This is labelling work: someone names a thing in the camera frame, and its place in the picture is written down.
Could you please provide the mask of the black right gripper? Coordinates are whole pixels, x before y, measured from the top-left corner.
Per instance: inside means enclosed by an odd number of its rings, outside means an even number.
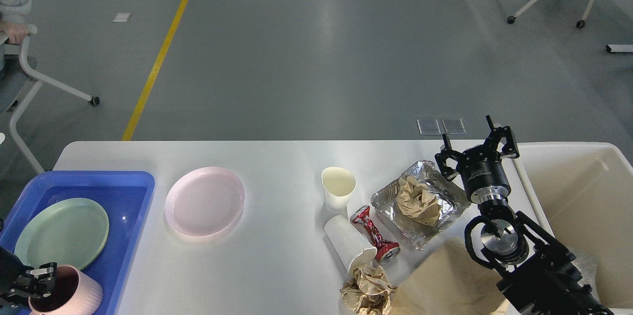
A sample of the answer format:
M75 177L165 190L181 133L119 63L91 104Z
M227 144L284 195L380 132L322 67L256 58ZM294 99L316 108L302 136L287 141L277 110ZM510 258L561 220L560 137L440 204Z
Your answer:
M507 199L511 187L500 160L520 157L512 128L495 125L490 115L486 115L486 121L489 135L483 144L464 152L456 151L448 135L442 134L444 144L435 155L439 172L446 180L453 180L460 174L466 196L473 204ZM448 160L457 165L448 166Z

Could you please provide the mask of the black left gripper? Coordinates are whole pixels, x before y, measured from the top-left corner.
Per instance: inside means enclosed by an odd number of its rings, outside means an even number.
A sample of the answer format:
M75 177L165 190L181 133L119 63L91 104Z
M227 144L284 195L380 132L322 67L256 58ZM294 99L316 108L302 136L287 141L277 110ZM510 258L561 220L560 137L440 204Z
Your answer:
M29 298L47 299L56 286L57 263L25 267L6 248L0 248L0 296L2 308L26 308Z

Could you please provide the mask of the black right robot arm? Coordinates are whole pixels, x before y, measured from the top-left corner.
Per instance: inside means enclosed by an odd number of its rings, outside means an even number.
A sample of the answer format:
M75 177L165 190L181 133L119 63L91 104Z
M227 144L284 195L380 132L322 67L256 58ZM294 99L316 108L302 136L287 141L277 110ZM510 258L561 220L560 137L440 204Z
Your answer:
M611 310L581 285L576 256L536 221L508 202L511 186L503 159L520 155L513 130L487 115L489 135L464 151L452 148L448 134L435 155L446 180L461 178L468 201L479 215L465 227L465 248L478 265L500 275L497 288L523 315L610 315Z

